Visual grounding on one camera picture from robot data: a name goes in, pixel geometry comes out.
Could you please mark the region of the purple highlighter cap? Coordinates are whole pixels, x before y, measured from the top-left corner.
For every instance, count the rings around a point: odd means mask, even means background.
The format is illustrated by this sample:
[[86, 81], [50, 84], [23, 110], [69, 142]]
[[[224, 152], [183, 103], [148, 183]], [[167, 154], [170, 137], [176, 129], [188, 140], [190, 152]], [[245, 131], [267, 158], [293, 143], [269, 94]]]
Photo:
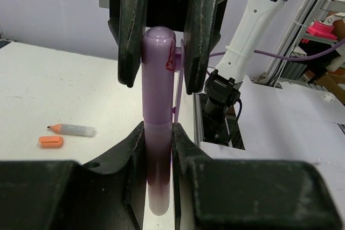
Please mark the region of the purple highlighter cap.
[[150, 28], [143, 36], [142, 111], [145, 123], [177, 123], [184, 78], [185, 43], [176, 46], [176, 35], [167, 27]]

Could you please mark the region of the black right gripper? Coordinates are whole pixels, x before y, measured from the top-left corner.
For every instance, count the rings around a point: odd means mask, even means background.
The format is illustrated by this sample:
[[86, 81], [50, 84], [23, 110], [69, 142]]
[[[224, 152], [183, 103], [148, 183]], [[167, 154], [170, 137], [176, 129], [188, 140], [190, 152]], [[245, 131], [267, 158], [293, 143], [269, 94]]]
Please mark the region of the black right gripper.
[[119, 44], [118, 80], [132, 88], [140, 66], [146, 28], [164, 26], [182, 32], [187, 94], [203, 89], [211, 44], [220, 39], [227, 0], [99, 0], [109, 9], [108, 26]]

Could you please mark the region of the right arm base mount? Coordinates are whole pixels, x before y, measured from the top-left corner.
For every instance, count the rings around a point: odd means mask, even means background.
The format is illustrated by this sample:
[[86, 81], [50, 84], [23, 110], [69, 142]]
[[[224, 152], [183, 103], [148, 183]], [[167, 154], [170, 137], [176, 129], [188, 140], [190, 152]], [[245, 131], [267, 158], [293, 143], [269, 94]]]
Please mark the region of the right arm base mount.
[[219, 112], [216, 119], [211, 119], [205, 114], [207, 99], [204, 93], [193, 94], [194, 143], [200, 146], [208, 142], [245, 150], [234, 109]]

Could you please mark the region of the purple highlighter body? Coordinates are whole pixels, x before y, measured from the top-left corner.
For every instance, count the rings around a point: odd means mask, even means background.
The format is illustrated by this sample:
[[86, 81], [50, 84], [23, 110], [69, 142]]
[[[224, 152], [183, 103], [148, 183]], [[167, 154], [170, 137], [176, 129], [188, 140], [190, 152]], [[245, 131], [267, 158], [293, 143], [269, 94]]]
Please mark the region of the purple highlighter body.
[[144, 122], [149, 208], [157, 216], [164, 215], [170, 203], [170, 164], [172, 122]]

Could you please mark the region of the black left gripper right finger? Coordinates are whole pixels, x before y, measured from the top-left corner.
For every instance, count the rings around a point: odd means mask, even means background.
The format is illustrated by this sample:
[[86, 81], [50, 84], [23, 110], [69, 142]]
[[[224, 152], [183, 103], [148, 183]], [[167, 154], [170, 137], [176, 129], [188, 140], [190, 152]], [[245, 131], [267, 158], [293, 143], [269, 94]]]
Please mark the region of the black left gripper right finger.
[[316, 167], [301, 161], [213, 159], [172, 130], [176, 229], [343, 229]]

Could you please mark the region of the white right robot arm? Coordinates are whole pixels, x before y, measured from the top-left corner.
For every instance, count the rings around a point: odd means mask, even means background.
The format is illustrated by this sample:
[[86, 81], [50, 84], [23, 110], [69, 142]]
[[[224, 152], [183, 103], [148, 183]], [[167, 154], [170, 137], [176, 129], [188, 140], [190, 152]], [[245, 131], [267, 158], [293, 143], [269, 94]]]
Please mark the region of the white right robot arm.
[[108, 0], [108, 26], [118, 47], [118, 80], [127, 87], [142, 74], [145, 142], [171, 143], [180, 99], [173, 98], [179, 71], [188, 94], [204, 90], [212, 123], [239, 101], [247, 64], [272, 18], [289, 0], [247, 0], [236, 32], [215, 70], [207, 75], [220, 40], [227, 0]]

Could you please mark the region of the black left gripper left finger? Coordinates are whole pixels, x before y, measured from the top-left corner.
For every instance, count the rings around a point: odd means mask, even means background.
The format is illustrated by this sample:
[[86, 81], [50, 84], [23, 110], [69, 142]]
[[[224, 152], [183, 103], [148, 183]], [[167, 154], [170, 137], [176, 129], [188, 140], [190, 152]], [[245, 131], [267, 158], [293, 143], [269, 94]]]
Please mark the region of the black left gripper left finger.
[[1, 229], [142, 229], [144, 126], [97, 158], [2, 161]]

